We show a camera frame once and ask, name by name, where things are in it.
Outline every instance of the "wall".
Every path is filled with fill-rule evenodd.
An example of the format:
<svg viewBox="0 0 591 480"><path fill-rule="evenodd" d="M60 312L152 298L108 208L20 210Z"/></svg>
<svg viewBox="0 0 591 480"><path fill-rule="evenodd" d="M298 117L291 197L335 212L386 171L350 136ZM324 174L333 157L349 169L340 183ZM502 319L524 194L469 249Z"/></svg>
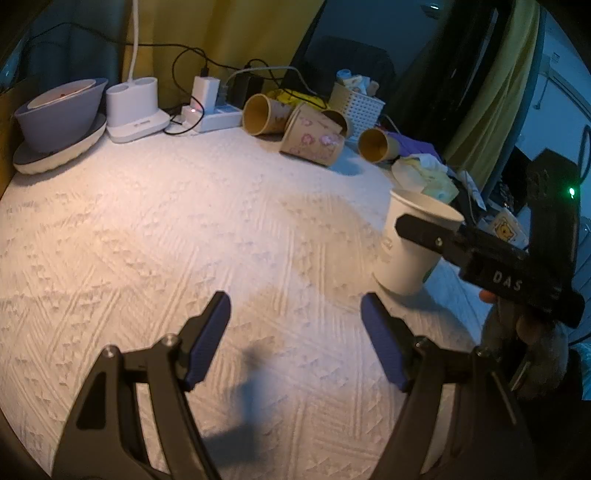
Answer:
<svg viewBox="0 0 591 480"><path fill-rule="evenodd" d="M557 53L558 63L551 67L570 82L579 93L591 102L591 74L560 27L549 20L544 39L544 54ZM583 127L590 123L578 107L552 82L536 110L546 78L538 76L534 99L517 141L529 158L535 158L543 149L549 148L576 162ZM581 187L581 214L591 218L591 177Z"/></svg>
<svg viewBox="0 0 591 480"><path fill-rule="evenodd" d="M312 37L349 38L386 50L401 75L435 33L420 0L328 0Z"/></svg>

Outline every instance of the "white holder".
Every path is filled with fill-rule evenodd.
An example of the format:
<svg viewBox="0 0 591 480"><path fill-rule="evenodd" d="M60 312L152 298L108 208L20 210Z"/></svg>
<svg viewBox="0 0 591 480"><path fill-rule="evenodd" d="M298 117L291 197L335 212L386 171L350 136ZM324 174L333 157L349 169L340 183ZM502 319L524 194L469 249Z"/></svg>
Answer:
<svg viewBox="0 0 591 480"><path fill-rule="evenodd" d="M115 143L126 143L168 126L170 116L158 108L158 79L144 77L113 85L106 91L107 131Z"/></svg>

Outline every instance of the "white basket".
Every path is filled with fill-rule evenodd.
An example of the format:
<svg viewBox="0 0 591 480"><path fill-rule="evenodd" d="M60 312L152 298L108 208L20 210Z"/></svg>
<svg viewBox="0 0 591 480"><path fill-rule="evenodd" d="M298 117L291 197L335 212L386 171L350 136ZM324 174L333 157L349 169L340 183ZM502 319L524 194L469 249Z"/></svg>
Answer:
<svg viewBox="0 0 591 480"><path fill-rule="evenodd" d="M385 103L378 98L353 92L340 83L335 83L330 94L329 105L333 110L351 119L354 132L350 140L356 142L361 133L374 127L378 122Z"/></svg>

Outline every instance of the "power strip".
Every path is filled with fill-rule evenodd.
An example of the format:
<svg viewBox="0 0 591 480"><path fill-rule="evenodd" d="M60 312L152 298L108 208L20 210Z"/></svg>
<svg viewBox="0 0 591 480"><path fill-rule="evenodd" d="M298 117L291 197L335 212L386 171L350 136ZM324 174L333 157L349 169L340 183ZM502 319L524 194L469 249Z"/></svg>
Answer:
<svg viewBox="0 0 591 480"><path fill-rule="evenodd" d="M201 110L197 110L190 105L185 105L181 111L183 116L183 126L189 128L194 125L203 115ZM217 106L213 113L206 113L203 120L193 128L193 132L204 133L213 130L223 130L226 128L235 128L242 125L242 110L232 105Z"/></svg>

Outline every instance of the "purple cloth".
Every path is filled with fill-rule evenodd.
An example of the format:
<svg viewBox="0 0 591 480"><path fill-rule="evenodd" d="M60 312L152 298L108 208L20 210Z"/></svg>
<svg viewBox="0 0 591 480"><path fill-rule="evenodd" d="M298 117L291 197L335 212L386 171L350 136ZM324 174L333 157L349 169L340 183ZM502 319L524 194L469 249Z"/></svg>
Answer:
<svg viewBox="0 0 591 480"><path fill-rule="evenodd" d="M394 132L388 132L388 135L398 140L398 143L400 144L401 157L409 157L414 153L430 153L436 159L441 161L439 154L435 151L435 147L430 143L421 142L419 140L413 140L412 138L408 138L404 135L397 134Z"/></svg>

